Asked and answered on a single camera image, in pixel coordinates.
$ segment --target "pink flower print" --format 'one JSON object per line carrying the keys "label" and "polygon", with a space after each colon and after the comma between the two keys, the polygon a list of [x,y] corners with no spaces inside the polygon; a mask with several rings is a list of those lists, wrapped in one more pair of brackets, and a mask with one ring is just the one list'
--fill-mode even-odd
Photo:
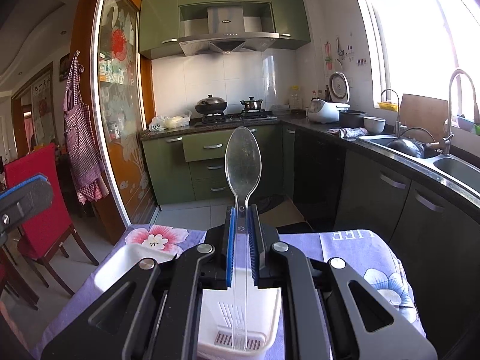
{"label": "pink flower print", "polygon": [[184,242],[187,237],[188,231],[186,229],[152,225],[150,231],[144,227],[132,230],[125,238],[125,243],[137,243],[146,248],[153,248],[168,254],[180,255],[183,249],[176,244]]}

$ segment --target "stainless steel range hood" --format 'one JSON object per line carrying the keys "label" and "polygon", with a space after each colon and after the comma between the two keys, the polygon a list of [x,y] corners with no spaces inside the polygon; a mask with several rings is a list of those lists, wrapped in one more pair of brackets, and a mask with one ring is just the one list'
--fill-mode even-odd
{"label": "stainless steel range hood", "polygon": [[245,32],[242,6],[208,7],[208,34],[190,35],[178,42],[186,56],[206,51],[230,54],[234,51],[265,51],[279,34]]}

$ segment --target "metal screw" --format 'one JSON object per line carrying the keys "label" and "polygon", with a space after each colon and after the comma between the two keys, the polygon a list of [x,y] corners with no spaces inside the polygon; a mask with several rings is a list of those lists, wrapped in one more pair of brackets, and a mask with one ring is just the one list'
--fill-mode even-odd
{"label": "metal screw", "polygon": [[155,261],[153,259],[143,259],[138,265],[142,269],[152,269],[155,266]]}
{"label": "metal screw", "polygon": [[197,246],[197,251],[202,254],[210,253],[213,250],[213,246],[210,244],[200,244]]}
{"label": "metal screw", "polygon": [[330,260],[330,265],[336,269],[343,269],[345,268],[345,261],[343,261],[340,257],[334,257]]}
{"label": "metal screw", "polygon": [[287,251],[289,249],[289,245],[285,244],[285,242],[275,242],[273,244],[273,248],[276,251],[283,252],[283,251]]}

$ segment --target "cabinet handle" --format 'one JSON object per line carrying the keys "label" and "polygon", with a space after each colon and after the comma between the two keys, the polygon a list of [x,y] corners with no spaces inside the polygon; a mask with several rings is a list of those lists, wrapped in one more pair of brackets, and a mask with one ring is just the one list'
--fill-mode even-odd
{"label": "cabinet handle", "polygon": [[222,147],[223,143],[219,143],[217,145],[203,145],[204,149],[218,149],[219,147]]}
{"label": "cabinet handle", "polygon": [[432,211],[435,211],[435,212],[442,212],[445,209],[441,206],[437,206],[436,204],[433,204],[431,201],[424,198],[418,192],[415,193],[415,199],[417,199],[421,204],[423,204],[429,210],[432,210]]}
{"label": "cabinet handle", "polygon": [[380,180],[385,181],[385,183],[391,185],[394,188],[398,188],[399,190],[404,190],[407,186],[406,184],[399,183],[397,181],[392,180],[390,177],[384,175],[383,173],[380,174]]}
{"label": "cabinet handle", "polygon": [[176,39],[165,39],[162,41],[162,44],[169,43],[169,42],[176,42],[176,41],[177,41]]}

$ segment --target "purple tablecloth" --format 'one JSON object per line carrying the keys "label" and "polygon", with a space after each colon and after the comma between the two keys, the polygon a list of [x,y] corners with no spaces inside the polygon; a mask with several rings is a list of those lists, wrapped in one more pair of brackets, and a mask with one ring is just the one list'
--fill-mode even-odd
{"label": "purple tablecloth", "polygon": [[[132,225],[105,257],[100,267],[110,259],[125,243],[140,243],[167,252],[182,252],[199,244],[204,231],[172,229],[157,225]],[[369,230],[351,230],[333,233],[282,234],[280,239],[296,246],[307,257],[327,261],[331,257],[341,257],[362,275],[376,290],[382,293],[399,309],[417,330],[425,335],[414,305],[413,293],[405,277],[402,264],[392,250]],[[40,359],[45,345],[91,305],[102,292],[94,285],[98,267],[75,293],[60,314],[45,329],[42,339],[32,350],[32,355]],[[278,324],[275,343],[268,350],[266,359],[284,358],[284,332],[282,319]]]}

